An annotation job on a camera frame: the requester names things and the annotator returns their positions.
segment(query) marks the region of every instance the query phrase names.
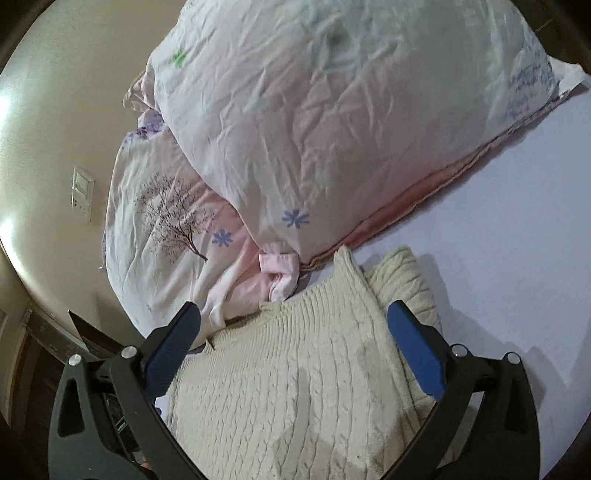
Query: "tree print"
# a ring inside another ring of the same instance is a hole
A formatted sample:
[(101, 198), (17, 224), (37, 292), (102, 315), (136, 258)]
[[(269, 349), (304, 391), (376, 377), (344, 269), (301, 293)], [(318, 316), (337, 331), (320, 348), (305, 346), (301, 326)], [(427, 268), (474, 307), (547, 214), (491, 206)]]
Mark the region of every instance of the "tree print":
[(198, 207), (183, 179), (155, 175), (142, 185), (135, 204), (158, 246), (154, 249), (162, 249), (171, 262), (185, 249), (207, 261), (193, 241), (207, 232), (213, 214)]

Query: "pillowcase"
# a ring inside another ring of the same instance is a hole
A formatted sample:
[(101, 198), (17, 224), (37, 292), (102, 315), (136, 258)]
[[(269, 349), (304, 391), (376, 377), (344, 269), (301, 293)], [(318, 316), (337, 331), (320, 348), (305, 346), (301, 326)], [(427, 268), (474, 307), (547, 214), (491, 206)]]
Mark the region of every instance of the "pillowcase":
[(261, 255), (236, 210), (214, 193), (154, 111), (121, 145), (105, 225), (111, 286), (139, 332), (170, 322), (185, 301), (202, 325), (193, 346), (295, 289), (297, 256)]
[(557, 84), (506, 0), (191, 0), (146, 72), (138, 96), (201, 178), (305, 268), (408, 213)]

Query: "white pillow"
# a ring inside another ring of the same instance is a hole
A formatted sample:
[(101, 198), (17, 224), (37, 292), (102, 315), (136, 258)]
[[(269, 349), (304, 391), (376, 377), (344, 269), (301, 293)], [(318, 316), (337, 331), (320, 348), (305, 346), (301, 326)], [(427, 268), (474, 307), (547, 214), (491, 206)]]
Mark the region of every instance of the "white pillow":
[(507, 0), (191, 0), (146, 72), (135, 98), (265, 252), (304, 264), (408, 213), (556, 86)]

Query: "blue gripper pad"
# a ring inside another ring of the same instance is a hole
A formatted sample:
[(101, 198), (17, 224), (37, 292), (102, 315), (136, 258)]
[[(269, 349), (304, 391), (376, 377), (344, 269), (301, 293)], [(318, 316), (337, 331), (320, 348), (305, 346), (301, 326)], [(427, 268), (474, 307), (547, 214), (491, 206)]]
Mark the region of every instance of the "blue gripper pad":
[(388, 308), (388, 328), (402, 351), (423, 391), (440, 401), (445, 392), (444, 359), (431, 347), (421, 332), (426, 328), (403, 301)]
[(158, 348), (152, 353), (145, 367), (144, 393), (150, 400), (164, 395), (183, 359), (191, 348), (201, 328), (201, 313), (193, 303), (187, 302), (167, 327), (153, 331), (150, 336), (164, 335)]

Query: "blue flower print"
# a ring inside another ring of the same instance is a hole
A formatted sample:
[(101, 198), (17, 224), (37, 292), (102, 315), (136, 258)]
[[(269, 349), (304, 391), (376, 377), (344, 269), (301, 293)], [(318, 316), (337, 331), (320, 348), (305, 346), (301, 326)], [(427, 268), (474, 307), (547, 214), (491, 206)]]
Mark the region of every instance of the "blue flower print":
[(220, 230), (218, 233), (213, 234), (213, 244), (218, 246), (229, 247), (230, 244), (233, 242), (232, 234), (230, 232), (226, 232), (225, 230)]
[(291, 212), (288, 212), (286, 210), (284, 213), (285, 216), (281, 220), (287, 223), (287, 228), (291, 227), (292, 225), (295, 225), (297, 229), (300, 229), (302, 225), (310, 223), (310, 221), (308, 220), (310, 214), (303, 213), (302, 215), (300, 215), (300, 210), (297, 208), (295, 210), (292, 210)]

